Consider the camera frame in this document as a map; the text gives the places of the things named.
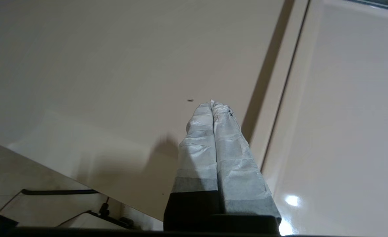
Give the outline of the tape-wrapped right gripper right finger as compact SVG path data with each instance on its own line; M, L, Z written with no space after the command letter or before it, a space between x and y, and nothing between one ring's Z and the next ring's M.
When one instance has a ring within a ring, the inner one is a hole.
M272 198L230 106L211 101L216 144L218 189L225 214L281 214Z

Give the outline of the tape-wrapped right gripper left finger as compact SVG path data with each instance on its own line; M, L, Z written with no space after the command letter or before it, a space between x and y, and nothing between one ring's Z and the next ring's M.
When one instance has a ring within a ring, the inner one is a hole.
M178 168L164 212L164 231L204 231L222 213L210 103L190 118L178 148Z

